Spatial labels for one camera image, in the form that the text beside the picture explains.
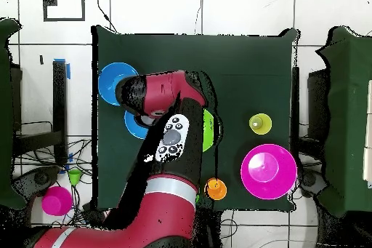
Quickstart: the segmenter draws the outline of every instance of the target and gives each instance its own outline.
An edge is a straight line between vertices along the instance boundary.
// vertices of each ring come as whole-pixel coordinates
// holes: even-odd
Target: orange cup
[[[225,183],[213,177],[206,182],[204,191],[213,200],[221,200],[226,196],[227,188]]]

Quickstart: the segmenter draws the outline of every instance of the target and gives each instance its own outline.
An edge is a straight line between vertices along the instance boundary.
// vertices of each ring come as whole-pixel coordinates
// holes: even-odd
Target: pink bowl
[[[297,178],[297,165],[285,148],[263,144],[246,155],[240,175],[249,193],[260,199],[273,200],[291,189]]]
[[[63,187],[55,186],[49,188],[41,200],[41,208],[44,212],[53,216],[67,214],[73,205],[70,192]]]

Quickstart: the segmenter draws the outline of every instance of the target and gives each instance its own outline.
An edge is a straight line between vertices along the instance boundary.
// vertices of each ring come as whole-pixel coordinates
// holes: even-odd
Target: green funnel
[[[81,177],[81,171],[79,169],[72,169],[68,171],[68,178],[72,186],[76,186]]]

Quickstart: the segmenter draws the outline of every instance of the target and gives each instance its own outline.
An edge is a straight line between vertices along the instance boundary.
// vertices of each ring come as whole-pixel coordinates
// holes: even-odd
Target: green tabletop
[[[119,35],[97,26],[98,69],[125,62],[139,74],[161,71],[205,71],[217,94],[224,127],[219,144],[218,177],[227,195],[217,210],[289,211],[287,196],[272,201],[253,197],[240,179],[244,156],[255,146],[275,143],[288,148],[291,98],[291,48],[296,30],[280,36]],[[256,135],[249,118],[266,113],[272,129]],[[98,207],[116,207],[142,141],[126,130],[123,109],[98,101]],[[214,176],[214,149],[203,153],[201,189]],[[201,196],[198,205],[208,205]]]
[[[372,211],[372,189],[363,180],[368,82],[372,79],[372,38],[332,29],[318,53],[331,75],[330,127],[325,142],[325,178],[329,186],[319,202],[334,216]]]

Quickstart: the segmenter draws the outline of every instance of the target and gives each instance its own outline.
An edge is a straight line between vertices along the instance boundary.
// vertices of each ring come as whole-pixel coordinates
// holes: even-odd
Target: green panel
[[[218,175],[227,196],[215,209],[279,209],[293,204],[284,196],[262,201],[251,196],[240,179],[240,165],[254,146],[276,143],[288,148],[291,95],[291,45],[297,36],[282,37],[118,35],[97,27],[99,71],[107,64],[125,62],[139,74],[161,71],[205,71],[217,94],[217,111],[224,137],[219,145]],[[256,113],[272,118],[272,130],[254,134],[248,120]],[[115,207],[121,197],[142,141],[123,123],[123,110],[99,97],[98,206]],[[203,154],[201,189],[214,176],[214,147]],[[201,197],[198,205],[210,205]]]
[[[318,198],[331,214],[341,217],[347,211],[372,210],[372,190],[363,180],[372,39],[353,36],[339,27],[328,44],[320,53],[331,71],[331,121],[325,142],[325,177],[331,186]]]
[[[15,209],[25,207],[25,200],[12,189],[10,184],[13,170],[13,104],[7,43],[8,38],[19,29],[18,23],[12,19],[0,20],[0,204]]]

